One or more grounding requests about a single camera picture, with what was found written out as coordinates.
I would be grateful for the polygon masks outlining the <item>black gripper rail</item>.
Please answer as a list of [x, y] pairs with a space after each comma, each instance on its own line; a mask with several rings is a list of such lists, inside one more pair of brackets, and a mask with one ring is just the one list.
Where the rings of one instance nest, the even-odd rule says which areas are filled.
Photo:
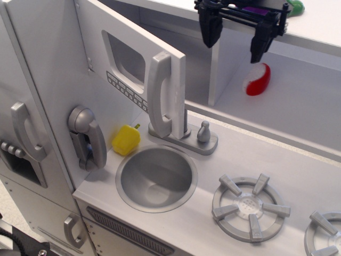
[[[261, 15], [244, 10], [246, 7], [269, 12]], [[287, 14], [290, 13], [287, 1], [195, 1], [194, 8], [199, 14], [202, 40], [208, 48], [219, 40], [223, 19], [253, 27], [255, 35], [251, 40], [250, 63], [260, 62], [272, 41], [285, 33]]]

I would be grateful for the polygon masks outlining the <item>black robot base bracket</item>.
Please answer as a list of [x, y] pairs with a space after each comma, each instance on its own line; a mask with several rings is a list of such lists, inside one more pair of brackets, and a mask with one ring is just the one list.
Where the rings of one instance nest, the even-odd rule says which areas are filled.
[[50, 244], [39, 242], [8, 224], [1, 215], [1, 255], [54, 255]]

